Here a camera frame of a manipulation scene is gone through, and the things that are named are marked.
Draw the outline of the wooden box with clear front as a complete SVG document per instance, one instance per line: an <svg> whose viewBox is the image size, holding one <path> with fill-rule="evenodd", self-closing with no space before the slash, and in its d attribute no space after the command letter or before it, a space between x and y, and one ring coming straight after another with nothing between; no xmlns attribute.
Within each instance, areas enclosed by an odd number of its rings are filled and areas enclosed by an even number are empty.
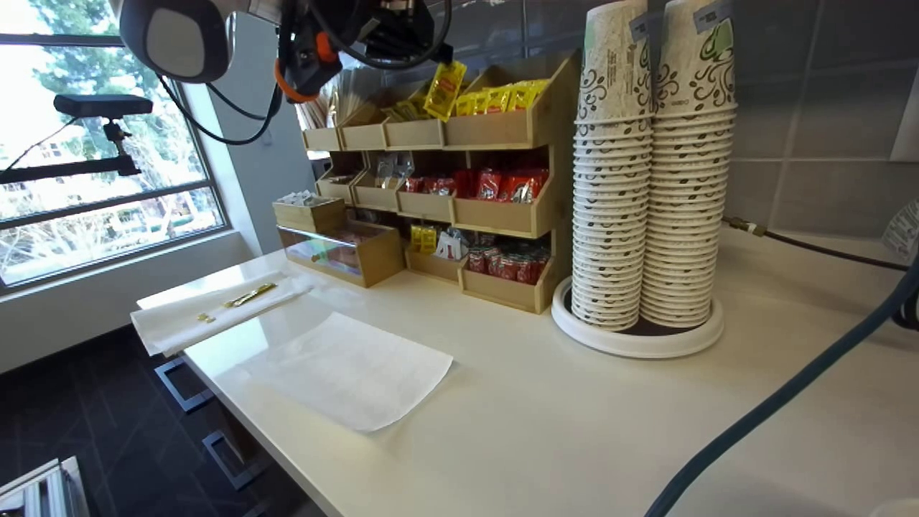
<svg viewBox="0 0 919 517"><path fill-rule="evenodd" d="M394 227L348 220L328 233L276 229L289 261L349 284L370 288L405 269L403 241Z"/></svg>

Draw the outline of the heap of clear packets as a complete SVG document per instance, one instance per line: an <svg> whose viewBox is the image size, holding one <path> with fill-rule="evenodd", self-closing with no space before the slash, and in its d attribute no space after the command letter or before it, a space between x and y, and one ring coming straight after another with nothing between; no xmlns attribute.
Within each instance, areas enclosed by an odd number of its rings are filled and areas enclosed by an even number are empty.
<svg viewBox="0 0 919 517"><path fill-rule="evenodd" d="M375 187L400 190L416 173L416 165L410 152L384 152L378 154L372 170Z"/></svg>

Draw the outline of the aluminium frame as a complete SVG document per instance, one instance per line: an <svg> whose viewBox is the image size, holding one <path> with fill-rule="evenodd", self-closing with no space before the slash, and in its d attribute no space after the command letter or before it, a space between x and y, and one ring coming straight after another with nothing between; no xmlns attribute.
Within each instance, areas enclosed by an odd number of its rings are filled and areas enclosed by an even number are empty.
<svg viewBox="0 0 919 517"><path fill-rule="evenodd" d="M92 517L78 459L55 459L0 485L0 517Z"/></svg>

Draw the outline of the gold stick sachet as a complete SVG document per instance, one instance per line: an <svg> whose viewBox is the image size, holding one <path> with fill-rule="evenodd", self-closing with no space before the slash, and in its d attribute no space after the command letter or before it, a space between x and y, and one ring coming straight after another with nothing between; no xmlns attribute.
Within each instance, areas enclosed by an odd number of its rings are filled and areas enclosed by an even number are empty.
<svg viewBox="0 0 919 517"><path fill-rule="evenodd" d="M234 308L234 307L242 307L244 304L247 304L247 302L250 302L253 299L262 297L263 294L266 294L267 292L271 292L272 290L275 290L276 288L278 288L278 284L273 284L273 282L271 284L262 284L259 286L259 288L255 288L252 291L249 291L249 292L246 292L245 294L240 295L239 297L236 297L232 300L224 302L223 306L228 309Z"/></svg>

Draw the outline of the row of yellow sachets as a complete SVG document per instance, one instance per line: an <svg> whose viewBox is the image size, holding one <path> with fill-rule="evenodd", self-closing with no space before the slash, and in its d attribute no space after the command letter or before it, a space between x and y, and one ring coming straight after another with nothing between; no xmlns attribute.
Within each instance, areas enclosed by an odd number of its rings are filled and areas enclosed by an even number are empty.
<svg viewBox="0 0 919 517"><path fill-rule="evenodd" d="M548 84L548 79L524 80L514 84L487 86L479 91L463 93L457 98L453 116L526 111L541 97Z"/></svg>

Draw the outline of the white paper sheet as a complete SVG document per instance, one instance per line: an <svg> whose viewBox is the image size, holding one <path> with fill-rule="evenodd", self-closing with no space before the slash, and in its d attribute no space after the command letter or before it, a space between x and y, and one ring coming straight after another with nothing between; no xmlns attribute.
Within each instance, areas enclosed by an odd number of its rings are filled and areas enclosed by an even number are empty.
<svg viewBox="0 0 919 517"><path fill-rule="evenodd" d="M453 357L332 313L311 330L246 364L265 383L355 432L402 419L437 388Z"/></svg>

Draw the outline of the bundle of stir sticks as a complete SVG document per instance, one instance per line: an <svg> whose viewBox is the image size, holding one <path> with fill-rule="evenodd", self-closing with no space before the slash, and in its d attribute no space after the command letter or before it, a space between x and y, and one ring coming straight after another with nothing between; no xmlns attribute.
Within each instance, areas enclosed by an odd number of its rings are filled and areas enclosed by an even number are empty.
<svg viewBox="0 0 919 517"><path fill-rule="evenodd" d="M296 105L302 131L341 126L380 87L380 73L358 67L342 70L322 86L314 101Z"/></svg>

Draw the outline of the clear plastic bag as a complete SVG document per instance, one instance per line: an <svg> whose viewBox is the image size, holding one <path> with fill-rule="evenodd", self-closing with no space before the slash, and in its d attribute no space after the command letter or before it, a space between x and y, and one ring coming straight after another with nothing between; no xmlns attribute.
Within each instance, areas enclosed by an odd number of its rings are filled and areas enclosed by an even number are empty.
<svg viewBox="0 0 919 517"><path fill-rule="evenodd" d="M882 245L905 265L919 256L919 197L894 213L882 233Z"/></svg>

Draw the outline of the white round cup holder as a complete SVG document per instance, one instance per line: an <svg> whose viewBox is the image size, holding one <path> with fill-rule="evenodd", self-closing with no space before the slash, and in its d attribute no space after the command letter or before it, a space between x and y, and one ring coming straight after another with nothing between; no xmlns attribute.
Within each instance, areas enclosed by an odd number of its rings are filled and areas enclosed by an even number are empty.
<svg viewBox="0 0 919 517"><path fill-rule="evenodd" d="M725 311L713 299L709 320L694 328L670 328L645 320L623 332L608 332L578 320L571 311L571 279L565 278L554 290L551 316L565 335L587 349L607 355L638 360L669 360L701 353L723 335Z"/></svg>

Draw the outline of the white folded napkin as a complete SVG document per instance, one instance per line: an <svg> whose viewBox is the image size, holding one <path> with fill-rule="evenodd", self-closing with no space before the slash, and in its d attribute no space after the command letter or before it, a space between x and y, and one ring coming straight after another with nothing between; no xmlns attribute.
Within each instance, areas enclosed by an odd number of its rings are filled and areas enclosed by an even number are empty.
<svg viewBox="0 0 919 517"><path fill-rule="evenodd" d="M247 302L242 307L228 309L223 306L224 302L272 282L278 284L278 288ZM307 294L313 288L314 285L304 276L274 271L220 290L140 309L132 312L129 317L148 355L169 357L224 330L252 320L256 315L266 313L280 304ZM201 313L213 315L216 321L210 324L198 321L197 315Z"/></svg>

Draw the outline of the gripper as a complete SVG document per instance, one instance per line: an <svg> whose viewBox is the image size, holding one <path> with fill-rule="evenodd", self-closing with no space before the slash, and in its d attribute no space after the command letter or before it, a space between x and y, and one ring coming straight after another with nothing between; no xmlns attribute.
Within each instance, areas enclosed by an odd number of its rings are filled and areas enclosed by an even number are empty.
<svg viewBox="0 0 919 517"><path fill-rule="evenodd" d="M451 63L455 50L439 43L426 0L359 0L362 63Z"/></svg>

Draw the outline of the white and red packets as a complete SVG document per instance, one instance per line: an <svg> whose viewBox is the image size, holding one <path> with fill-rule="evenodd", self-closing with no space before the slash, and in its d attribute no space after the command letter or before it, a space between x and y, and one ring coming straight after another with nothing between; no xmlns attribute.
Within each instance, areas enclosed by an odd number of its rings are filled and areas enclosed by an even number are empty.
<svg viewBox="0 0 919 517"><path fill-rule="evenodd" d="M466 236L459 229L449 227L439 233L433 255L445 261L462 261L468 251L469 244Z"/></svg>

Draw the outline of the row of red packets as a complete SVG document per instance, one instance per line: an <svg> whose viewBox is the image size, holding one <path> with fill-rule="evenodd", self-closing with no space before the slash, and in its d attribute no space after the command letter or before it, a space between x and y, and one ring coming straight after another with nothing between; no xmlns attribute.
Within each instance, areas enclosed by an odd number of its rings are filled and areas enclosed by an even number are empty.
<svg viewBox="0 0 919 517"><path fill-rule="evenodd" d="M401 190L483 202L532 204L541 195L548 178L548 168L455 168L408 177Z"/></svg>

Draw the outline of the orange yellow sachet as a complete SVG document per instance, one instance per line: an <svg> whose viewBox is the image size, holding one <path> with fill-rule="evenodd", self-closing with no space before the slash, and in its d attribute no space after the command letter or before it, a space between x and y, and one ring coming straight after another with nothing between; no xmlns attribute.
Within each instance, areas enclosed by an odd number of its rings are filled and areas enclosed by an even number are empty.
<svg viewBox="0 0 919 517"><path fill-rule="evenodd" d="M424 96L423 109L432 118L447 122L463 91L463 81L468 71L465 63L451 61L440 63Z"/></svg>

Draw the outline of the heap of red packets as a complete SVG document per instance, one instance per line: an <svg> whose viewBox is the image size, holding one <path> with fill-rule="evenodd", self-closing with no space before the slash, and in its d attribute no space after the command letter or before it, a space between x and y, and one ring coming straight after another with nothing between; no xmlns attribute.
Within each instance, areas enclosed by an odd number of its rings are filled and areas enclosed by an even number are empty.
<svg viewBox="0 0 919 517"><path fill-rule="evenodd" d="M537 244L476 246L470 249L465 269L474 274L536 285L550 258L549 248Z"/></svg>

